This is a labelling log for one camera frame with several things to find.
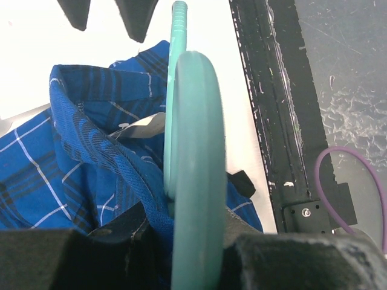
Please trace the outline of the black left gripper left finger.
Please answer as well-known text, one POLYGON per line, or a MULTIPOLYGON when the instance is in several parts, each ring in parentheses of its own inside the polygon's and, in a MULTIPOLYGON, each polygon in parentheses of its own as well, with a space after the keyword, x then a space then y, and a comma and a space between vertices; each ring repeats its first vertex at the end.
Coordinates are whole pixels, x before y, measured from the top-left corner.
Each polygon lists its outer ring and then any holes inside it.
POLYGON ((1 289, 169 289, 140 202, 84 235, 2 230, 1 289))

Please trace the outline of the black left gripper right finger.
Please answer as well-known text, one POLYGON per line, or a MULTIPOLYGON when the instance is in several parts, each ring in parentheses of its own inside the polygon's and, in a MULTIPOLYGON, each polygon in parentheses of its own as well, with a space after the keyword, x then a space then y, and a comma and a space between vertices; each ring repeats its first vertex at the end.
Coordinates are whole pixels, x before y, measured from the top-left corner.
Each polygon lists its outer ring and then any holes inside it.
POLYGON ((218 289, 386 289, 386 259, 349 234, 264 234, 226 211, 218 289))

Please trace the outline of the blue plaid shirt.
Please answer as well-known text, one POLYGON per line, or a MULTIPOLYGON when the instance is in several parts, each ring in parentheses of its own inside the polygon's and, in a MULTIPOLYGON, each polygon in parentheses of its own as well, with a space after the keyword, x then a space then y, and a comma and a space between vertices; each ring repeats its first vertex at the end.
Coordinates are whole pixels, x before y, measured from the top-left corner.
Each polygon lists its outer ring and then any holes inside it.
MULTIPOLYGON (((50 107, 1 138, 1 231, 89 235, 140 202, 172 289, 174 209, 164 191, 168 54, 162 41, 109 68, 53 67, 50 107)), ((251 201, 228 176, 227 210, 262 231, 251 201)))

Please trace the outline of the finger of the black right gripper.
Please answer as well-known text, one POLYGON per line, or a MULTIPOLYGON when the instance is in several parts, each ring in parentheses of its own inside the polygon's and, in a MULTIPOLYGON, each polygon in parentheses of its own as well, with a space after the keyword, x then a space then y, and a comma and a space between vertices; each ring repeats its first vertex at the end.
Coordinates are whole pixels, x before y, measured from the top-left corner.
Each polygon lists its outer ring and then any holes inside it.
POLYGON ((86 30, 90 3, 90 0, 58 0, 71 26, 79 31, 86 30))
POLYGON ((144 42, 158 0, 115 0, 128 36, 144 42))

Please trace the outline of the teal plastic hanger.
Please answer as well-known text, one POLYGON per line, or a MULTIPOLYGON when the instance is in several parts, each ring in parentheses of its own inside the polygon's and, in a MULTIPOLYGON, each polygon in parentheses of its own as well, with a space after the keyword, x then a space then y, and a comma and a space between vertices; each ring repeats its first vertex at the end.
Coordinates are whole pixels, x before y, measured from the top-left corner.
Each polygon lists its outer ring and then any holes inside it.
POLYGON ((187 4, 172 6, 164 191, 174 209, 172 289, 216 289, 226 220, 226 149, 216 72, 187 49, 187 4))

